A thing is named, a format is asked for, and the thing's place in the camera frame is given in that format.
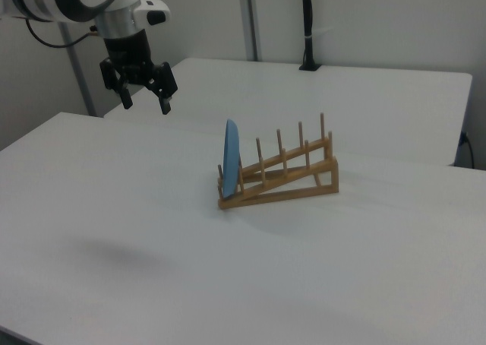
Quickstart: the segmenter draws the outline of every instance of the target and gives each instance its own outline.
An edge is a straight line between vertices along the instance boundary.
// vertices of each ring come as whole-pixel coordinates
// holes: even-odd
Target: blue dish
[[[225,156],[222,168],[222,196],[224,198],[235,194],[238,184],[240,161],[240,138],[238,127],[229,119],[226,123]]]

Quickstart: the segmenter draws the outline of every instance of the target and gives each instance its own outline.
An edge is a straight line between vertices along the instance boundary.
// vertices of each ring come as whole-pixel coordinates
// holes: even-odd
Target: black cable
[[[467,136],[465,137],[465,142],[468,143],[468,146],[469,146],[469,153],[471,154],[471,168],[473,169],[476,169],[475,166],[474,166],[474,154],[472,152],[472,145],[471,145],[471,141],[467,138]]]
[[[467,133],[461,132],[461,135],[459,137],[459,147],[464,144],[467,144],[469,146],[469,153],[471,155],[471,168],[476,169],[474,164],[474,153],[472,152],[471,141],[469,140]]]
[[[80,37],[79,39],[73,41],[72,43],[67,43],[66,45],[52,45],[51,43],[47,43],[46,41],[42,40],[40,37],[36,35],[36,33],[33,31],[32,26],[30,26],[30,21],[28,19],[25,20],[25,23],[27,25],[27,28],[30,31],[30,34],[40,43],[42,43],[45,46],[52,47],[53,49],[65,49],[67,47],[71,47],[76,45],[77,43],[80,43],[84,39],[86,39],[89,36],[92,36],[91,33],[86,33],[84,36]]]

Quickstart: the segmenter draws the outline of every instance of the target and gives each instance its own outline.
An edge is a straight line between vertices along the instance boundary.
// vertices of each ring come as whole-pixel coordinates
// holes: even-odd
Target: white table surface
[[[339,194],[223,212],[222,143],[61,114],[0,152],[0,326],[43,345],[484,343],[486,173],[336,152]]]
[[[275,142],[276,129],[297,138],[297,123],[326,114],[336,148],[354,154],[449,165],[456,156],[469,98],[469,74],[186,59],[174,67],[179,91],[163,116],[148,90],[107,119],[219,134],[234,119],[242,136]],[[307,127],[318,132],[319,124]]]

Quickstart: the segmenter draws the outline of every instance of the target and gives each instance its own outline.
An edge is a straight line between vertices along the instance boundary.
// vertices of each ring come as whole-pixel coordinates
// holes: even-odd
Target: wooden peg
[[[238,169],[238,181],[240,183],[241,193],[245,193],[245,183],[243,182],[243,168],[241,167],[241,165]]]
[[[302,131],[302,122],[298,123],[298,139],[301,143],[301,147],[304,146],[304,132]]]
[[[282,151],[282,135],[280,134],[280,130],[276,130],[276,138],[279,141],[279,152]]]
[[[307,169],[311,167],[311,158],[309,157],[309,140],[305,141],[305,167]]]
[[[282,151],[280,151],[280,155],[282,156],[282,162],[283,162],[283,176],[287,176],[287,151],[286,151],[286,149],[282,149]]]
[[[320,138],[324,139],[326,137],[326,132],[324,131],[324,114],[320,114]]]
[[[333,158],[333,132],[329,131],[329,155],[330,159]]]
[[[259,138],[257,138],[257,149],[258,149],[258,159],[261,159],[261,146],[260,146]]]
[[[319,174],[314,174],[314,180],[316,181],[316,185],[318,187],[322,187],[322,183],[320,182]]]
[[[260,174],[261,174],[261,182],[265,186],[267,185],[267,178],[265,178],[265,164],[263,157],[260,157]]]

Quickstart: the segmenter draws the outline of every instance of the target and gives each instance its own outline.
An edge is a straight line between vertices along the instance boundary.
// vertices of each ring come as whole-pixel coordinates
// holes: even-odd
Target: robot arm
[[[164,114],[177,84],[168,63],[154,65],[146,28],[170,20],[170,10],[160,0],[0,0],[0,16],[41,22],[88,22],[94,20],[109,57],[100,64],[107,89],[132,106],[128,84],[153,91]]]

